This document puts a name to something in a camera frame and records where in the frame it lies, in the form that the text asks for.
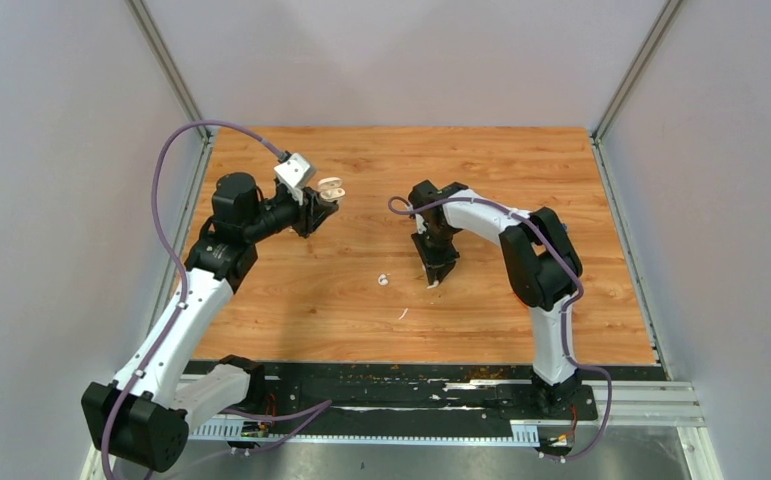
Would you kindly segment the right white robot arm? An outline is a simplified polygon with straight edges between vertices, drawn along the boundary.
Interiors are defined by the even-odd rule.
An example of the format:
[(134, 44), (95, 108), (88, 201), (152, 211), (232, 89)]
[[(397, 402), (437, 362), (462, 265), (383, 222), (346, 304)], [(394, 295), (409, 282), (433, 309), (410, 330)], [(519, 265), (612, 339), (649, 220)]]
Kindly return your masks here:
[(538, 383), (533, 406), (545, 417), (562, 414), (572, 403), (570, 388), (579, 382), (570, 316), (583, 295), (583, 266), (558, 215), (547, 207), (506, 207), (458, 182), (437, 188), (425, 180), (406, 203), (406, 215), (416, 222), (411, 238), (432, 286), (456, 265), (455, 234), (468, 231), (501, 249), (509, 284), (530, 311)]

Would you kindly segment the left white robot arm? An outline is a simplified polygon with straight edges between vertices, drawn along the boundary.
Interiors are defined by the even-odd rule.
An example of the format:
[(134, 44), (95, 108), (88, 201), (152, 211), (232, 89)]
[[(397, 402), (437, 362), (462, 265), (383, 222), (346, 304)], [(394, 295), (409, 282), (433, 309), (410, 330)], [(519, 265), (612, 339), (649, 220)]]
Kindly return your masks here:
[(165, 472), (188, 436), (213, 416), (231, 407), (254, 413), (265, 405), (265, 368), (244, 357), (222, 358), (185, 387), (180, 378), (208, 326), (254, 266), (257, 243), (288, 229), (309, 237), (337, 212), (344, 195), (338, 177), (315, 188), (277, 179), (271, 198), (247, 173), (218, 180), (212, 214), (178, 263), (180, 282), (159, 320), (108, 384), (92, 382), (83, 393), (89, 433), (104, 456)]

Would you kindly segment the white gold earbud case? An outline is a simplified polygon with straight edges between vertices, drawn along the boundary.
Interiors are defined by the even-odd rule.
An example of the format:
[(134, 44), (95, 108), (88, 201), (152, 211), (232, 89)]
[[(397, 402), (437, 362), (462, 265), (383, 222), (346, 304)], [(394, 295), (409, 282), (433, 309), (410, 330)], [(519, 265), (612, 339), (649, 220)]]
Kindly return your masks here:
[(327, 202), (338, 202), (346, 195), (343, 180), (339, 177), (327, 177), (319, 180), (317, 191), (320, 198)]

